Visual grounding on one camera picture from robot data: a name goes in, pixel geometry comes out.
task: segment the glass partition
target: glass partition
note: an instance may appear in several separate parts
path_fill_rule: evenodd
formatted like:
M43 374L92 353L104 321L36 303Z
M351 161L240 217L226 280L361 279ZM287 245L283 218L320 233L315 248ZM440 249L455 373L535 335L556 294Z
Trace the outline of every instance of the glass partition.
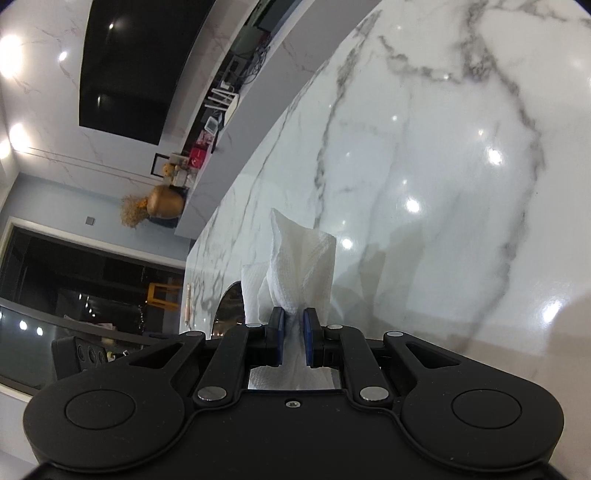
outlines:
M54 382L51 341L69 336L101 345L111 359L158 342L62 319L0 299L0 383L33 395Z

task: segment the wooden chair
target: wooden chair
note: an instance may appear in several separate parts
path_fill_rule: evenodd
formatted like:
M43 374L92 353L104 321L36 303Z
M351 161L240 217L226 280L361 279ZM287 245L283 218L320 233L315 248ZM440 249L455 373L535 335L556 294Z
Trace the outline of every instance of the wooden chair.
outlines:
M164 310L178 310L180 305L174 301L160 300L156 298L157 292L164 292L166 295L168 292L179 291L183 288L181 285L168 285L166 283L151 283L148 287L148 305L158 307Z

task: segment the white paper towel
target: white paper towel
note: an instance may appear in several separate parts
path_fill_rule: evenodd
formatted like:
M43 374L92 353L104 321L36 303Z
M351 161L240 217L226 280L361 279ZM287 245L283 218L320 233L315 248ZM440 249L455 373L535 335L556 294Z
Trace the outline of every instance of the white paper towel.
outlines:
M285 310L283 365L251 371L249 388L318 390L334 388L330 368L306 366L302 312L314 307L326 325L335 270L336 239L302 227L271 210L271 259L242 267L247 323L268 323L273 307Z

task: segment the marble countertop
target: marble countertop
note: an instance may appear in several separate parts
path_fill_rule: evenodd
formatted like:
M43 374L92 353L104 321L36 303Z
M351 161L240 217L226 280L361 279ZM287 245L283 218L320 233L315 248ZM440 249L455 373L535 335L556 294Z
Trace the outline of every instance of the marble countertop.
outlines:
M591 17L571 0L383 1L284 112L187 259L209 330L272 207L338 241L331 323L528 378L591 479Z

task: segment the black panel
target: black panel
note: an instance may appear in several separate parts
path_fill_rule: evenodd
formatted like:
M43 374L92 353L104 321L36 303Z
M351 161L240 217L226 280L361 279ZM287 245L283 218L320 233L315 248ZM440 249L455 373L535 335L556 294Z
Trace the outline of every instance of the black panel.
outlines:
M80 74L80 126L157 145L212 5L213 0L95 0Z

